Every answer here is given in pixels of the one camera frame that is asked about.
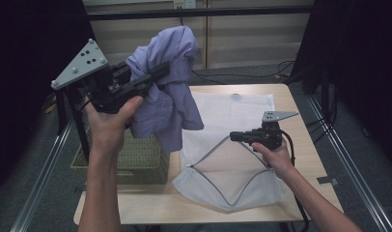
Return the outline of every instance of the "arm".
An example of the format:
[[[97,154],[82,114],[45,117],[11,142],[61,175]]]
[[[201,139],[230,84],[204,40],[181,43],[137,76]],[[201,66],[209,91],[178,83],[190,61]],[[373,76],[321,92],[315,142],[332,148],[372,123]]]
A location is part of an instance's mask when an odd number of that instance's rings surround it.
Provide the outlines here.
[[[142,103],[130,99],[117,114],[98,113],[89,103],[85,110],[92,135],[85,204],[78,231],[120,231],[117,196],[118,154],[124,146],[125,124]]]
[[[270,151],[260,143],[253,143],[252,147],[263,154],[265,161],[271,164],[276,175],[292,190],[321,231],[361,231],[352,220],[329,203],[293,167],[286,141],[283,141],[281,147],[274,151]]]

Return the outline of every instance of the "table top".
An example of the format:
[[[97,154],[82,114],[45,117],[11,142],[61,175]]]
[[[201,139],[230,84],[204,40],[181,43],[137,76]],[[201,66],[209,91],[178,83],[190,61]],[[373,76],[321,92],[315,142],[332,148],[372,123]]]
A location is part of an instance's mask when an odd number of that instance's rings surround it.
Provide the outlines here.
[[[276,110],[298,111],[289,88],[284,84],[192,86],[192,92],[241,95],[273,94]],[[295,167],[309,183],[340,211],[341,204],[330,184],[320,185],[317,178],[326,176],[320,157],[300,115],[279,122],[294,142]],[[235,213],[219,212],[199,205],[182,196],[172,185],[180,174],[179,152],[171,154],[166,185],[118,186],[122,224],[182,224],[210,222],[270,222],[302,220],[293,193],[284,185],[286,195],[272,205]],[[78,224],[85,201],[81,194],[74,214]]]

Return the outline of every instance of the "green basket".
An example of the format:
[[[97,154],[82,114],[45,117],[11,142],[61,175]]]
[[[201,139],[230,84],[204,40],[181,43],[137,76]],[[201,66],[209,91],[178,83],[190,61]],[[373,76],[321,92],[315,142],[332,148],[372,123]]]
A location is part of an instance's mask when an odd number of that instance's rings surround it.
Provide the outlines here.
[[[91,133],[87,131],[91,144]],[[168,179],[170,154],[164,153],[154,136],[146,139],[134,139],[130,130],[125,132],[125,145],[118,155],[118,185],[165,185]],[[81,146],[79,147],[71,168],[87,176]]]

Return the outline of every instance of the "white mesh bag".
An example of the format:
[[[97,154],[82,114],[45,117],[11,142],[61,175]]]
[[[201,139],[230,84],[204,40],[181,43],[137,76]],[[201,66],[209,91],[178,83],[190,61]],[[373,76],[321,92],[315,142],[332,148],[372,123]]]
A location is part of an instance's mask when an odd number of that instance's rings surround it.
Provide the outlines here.
[[[193,98],[205,128],[183,131],[175,188],[194,202],[226,212],[281,200],[282,183],[262,155],[229,138],[231,131],[260,127],[264,112],[275,110],[273,96],[193,93]]]

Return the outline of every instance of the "purple cloth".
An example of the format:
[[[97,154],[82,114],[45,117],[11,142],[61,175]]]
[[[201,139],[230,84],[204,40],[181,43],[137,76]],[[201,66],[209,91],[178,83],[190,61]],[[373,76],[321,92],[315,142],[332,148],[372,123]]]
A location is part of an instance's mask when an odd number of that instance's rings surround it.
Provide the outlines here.
[[[133,116],[134,138],[152,134],[167,152],[182,148],[182,129],[202,130],[204,125],[186,80],[199,50],[190,28],[179,26],[159,32],[148,46],[139,46],[126,59],[135,80],[169,61],[170,73],[154,84]]]

